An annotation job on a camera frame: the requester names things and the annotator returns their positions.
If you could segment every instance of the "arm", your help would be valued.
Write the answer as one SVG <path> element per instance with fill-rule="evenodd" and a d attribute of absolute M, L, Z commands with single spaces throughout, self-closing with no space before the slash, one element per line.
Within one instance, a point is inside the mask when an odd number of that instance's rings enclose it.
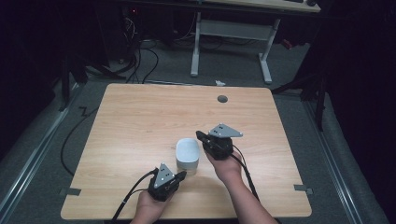
<path fill-rule="evenodd" d="M 238 159 L 241 156 L 234 152 Z M 230 193 L 233 208 L 241 224 L 277 224 L 262 204 L 254 197 L 242 180 L 241 165 L 234 158 L 215 161 L 210 155 L 207 158 L 215 167 L 218 178 L 224 183 Z"/>
<path fill-rule="evenodd" d="M 131 224 L 152 224 L 157 221 L 163 214 L 163 210 L 168 205 L 173 194 L 166 200 L 166 202 L 155 201 L 149 193 L 144 190 L 140 192 L 139 199 L 136 206 L 136 213 Z"/>

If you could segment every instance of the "table top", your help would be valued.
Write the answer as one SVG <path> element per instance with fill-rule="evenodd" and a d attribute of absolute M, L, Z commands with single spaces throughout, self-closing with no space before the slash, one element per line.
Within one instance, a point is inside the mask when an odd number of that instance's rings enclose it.
<path fill-rule="evenodd" d="M 220 103 L 218 96 L 228 98 Z M 177 172 L 176 144 L 224 123 L 243 133 L 243 153 L 262 204 L 274 217 L 307 217 L 311 207 L 270 90 L 265 88 L 110 84 L 96 115 L 61 215 L 111 219 L 137 180 L 164 162 Z M 205 157 L 180 183 L 162 218 L 235 217 L 227 189 Z M 146 178 L 137 187 L 146 189 Z M 119 219 L 134 217 L 138 193 Z"/>
<path fill-rule="evenodd" d="M 245 7 L 267 7 L 298 12 L 320 12 L 318 4 L 310 7 L 306 0 L 296 3 L 286 0 L 205 0 L 205 2 L 240 5 Z"/>

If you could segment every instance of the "hand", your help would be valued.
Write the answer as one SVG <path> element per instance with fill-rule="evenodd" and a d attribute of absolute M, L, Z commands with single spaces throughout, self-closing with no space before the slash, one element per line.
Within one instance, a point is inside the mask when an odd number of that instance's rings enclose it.
<path fill-rule="evenodd" d="M 172 196 L 173 194 L 165 202 L 159 202 L 154 200 L 146 190 L 140 192 L 136 213 L 131 224 L 152 224 L 158 220 L 163 214 L 166 205 L 172 199 Z"/>
<path fill-rule="evenodd" d="M 241 180 L 241 165 L 232 157 L 228 157 L 223 161 L 215 161 L 212 156 L 206 153 L 207 158 L 215 167 L 218 178 L 227 186 L 232 181 Z M 236 151 L 233 152 L 236 158 L 241 160 L 241 155 Z"/>

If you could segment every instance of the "forearm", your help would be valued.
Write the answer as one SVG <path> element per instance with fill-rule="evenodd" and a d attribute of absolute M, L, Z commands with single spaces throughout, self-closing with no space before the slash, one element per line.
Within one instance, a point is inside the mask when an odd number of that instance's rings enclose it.
<path fill-rule="evenodd" d="M 230 192 L 233 208 L 241 224 L 277 223 L 262 204 L 254 197 L 242 179 L 225 184 Z"/>

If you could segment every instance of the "gray carpet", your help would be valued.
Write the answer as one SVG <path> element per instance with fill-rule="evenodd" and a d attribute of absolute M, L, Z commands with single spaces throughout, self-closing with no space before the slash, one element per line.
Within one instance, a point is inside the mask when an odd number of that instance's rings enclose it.
<path fill-rule="evenodd" d="M 145 43 L 146 47 L 150 45 L 153 46 L 153 42 Z M 207 44 L 205 47 L 213 48 L 214 45 Z M 255 52 L 259 45 L 260 42 L 257 42 L 241 48 L 232 44 L 223 44 L 215 50 L 203 49 L 200 75 L 190 77 L 191 46 L 174 45 L 169 48 L 158 44 L 152 50 L 158 54 L 160 60 L 158 66 L 148 77 L 147 83 L 166 81 L 214 86 L 216 85 L 215 81 L 220 80 L 226 86 L 273 89 L 293 79 L 309 48 L 309 46 L 303 46 L 287 50 L 282 46 L 274 45 L 268 58 L 273 84 L 268 86 L 263 83 L 261 68 Z M 142 49 L 141 53 L 142 63 L 137 73 L 140 81 L 156 63 L 152 52 Z M 116 63 L 112 64 L 113 69 L 117 69 L 117 67 L 119 65 Z M 79 107 L 86 106 L 87 113 L 94 110 L 100 104 L 106 85 L 111 82 L 122 82 L 122 80 L 114 81 L 105 77 L 90 76 L 89 82 L 80 88 L 80 94 L 76 97 L 76 101 L 69 106 L 67 116 L 49 143 L 45 159 L 15 207 L 8 223 L 102 223 L 101 221 L 66 221 L 60 217 L 64 196 L 61 196 L 59 191 L 69 187 L 72 180 L 71 175 L 61 165 L 60 154 L 64 139 L 83 119 L 82 109 Z M 44 132 L 59 114 L 57 110 L 62 101 L 59 88 L 56 91 L 57 99 L 37 117 L 1 162 L 2 188 L 0 193 L 2 198 L 6 197 L 9 188 L 23 165 L 28 161 L 30 154 L 39 144 Z M 275 95 L 275 100 L 302 180 L 314 192 L 308 195 L 313 210 L 312 216 L 280 218 L 279 220 L 285 224 L 350 223 L 320 149 L 321 144 L 317 138 L 316 128 L 310 122 L 312 118 L 306 113 L 304 103 L 295 93 Z M 331 110 L 329 99 L 327 99 L 327 104 L 329 107 L 324 114 L 324 134 L 346 176 L 346 182 L 353 190 L 352 194 L 356 195 L 363 223 L 388 223 L 367 187 L 359 167 L 348 152 L 347 144 Z M 76 128 L 65 145 L 64 162 L 72 171 L 77 168 L 94 115 L 84 120 Z"/>

